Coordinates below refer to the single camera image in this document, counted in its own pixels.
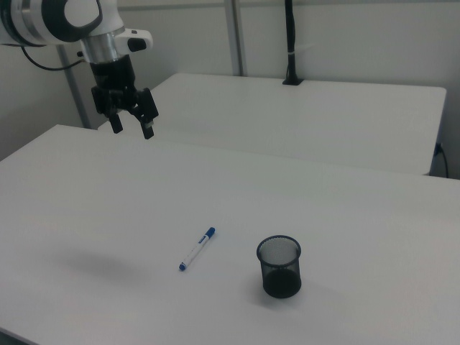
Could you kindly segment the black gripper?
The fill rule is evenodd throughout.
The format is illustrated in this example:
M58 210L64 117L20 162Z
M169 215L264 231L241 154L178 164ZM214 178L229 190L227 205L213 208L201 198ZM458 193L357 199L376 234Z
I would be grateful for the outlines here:
M113 133L123 130L118 113L125 110L141 122L144 138L151 139L153 119L159 113L150 90L136 89L131 58L125 55L107 63L91 63L90 67L96 81L91 89L96 110L109 119Z

